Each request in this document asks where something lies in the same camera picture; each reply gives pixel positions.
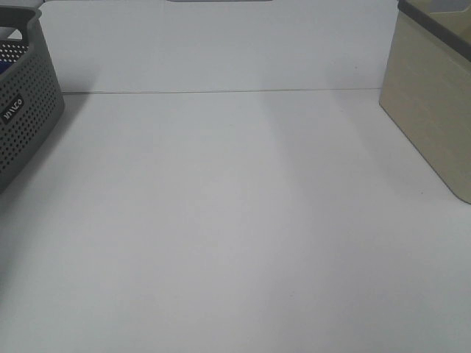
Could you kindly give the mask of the blue towel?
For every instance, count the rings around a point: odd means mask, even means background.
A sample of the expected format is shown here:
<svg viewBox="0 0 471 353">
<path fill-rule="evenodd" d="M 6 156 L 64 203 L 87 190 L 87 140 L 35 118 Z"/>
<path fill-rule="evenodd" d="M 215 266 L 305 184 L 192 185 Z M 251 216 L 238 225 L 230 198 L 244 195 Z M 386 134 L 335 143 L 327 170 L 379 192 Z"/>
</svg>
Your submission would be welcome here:
<svg viewBox="0 0 471 353">
<path fill-rule="evenodd" d="M 11 59 L 2 57 L 0 59 L 0 74 L 3 74 L 5 71 L 7 71 L 13 65 L 13 63 L 14 61 L 11 61 Z"/>
</svg>

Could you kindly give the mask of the beige storage box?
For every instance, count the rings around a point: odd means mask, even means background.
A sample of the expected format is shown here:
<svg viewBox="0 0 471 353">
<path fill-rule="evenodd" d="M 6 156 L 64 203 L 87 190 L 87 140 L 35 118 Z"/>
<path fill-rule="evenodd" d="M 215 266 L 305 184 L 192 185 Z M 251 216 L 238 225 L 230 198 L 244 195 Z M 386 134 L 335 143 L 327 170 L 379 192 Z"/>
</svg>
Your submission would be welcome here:
<svg viewBox="0 0 471 353">
<path fill-rule="evenodd" d="M 399 1 L 379 104 L 470 202 L 470 2 Z"/>
</svg>

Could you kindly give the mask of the grey perforated plastic basket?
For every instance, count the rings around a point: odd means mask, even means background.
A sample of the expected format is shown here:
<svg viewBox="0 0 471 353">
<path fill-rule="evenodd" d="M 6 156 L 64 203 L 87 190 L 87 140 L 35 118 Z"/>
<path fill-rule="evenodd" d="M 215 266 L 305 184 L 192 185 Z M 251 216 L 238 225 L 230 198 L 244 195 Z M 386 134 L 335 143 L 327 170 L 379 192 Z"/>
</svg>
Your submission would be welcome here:
<svg viewBox="0 0 471 353">
<path fill-rule="evenodd" d="M 21 39 L 1 41 L 1 190 L 19 175 L 60 120 L 65 102 L 42 27 L 41 11 L 2 6 L 1 26 Z"/>
</svg>

